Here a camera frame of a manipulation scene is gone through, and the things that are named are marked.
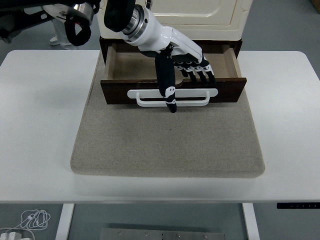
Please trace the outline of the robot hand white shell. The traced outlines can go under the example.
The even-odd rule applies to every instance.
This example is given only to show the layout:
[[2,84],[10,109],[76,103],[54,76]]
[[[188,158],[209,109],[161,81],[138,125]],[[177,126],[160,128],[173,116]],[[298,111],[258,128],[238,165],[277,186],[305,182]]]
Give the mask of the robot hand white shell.
[[175,28],[161,25],[145,7],[135,6],[128,26],[120,35],[142,54],[154,58],[158,89],[171,113],[177,111],[175,69],[194,83],[196,76],[203,83],[216,82],[202,48]]

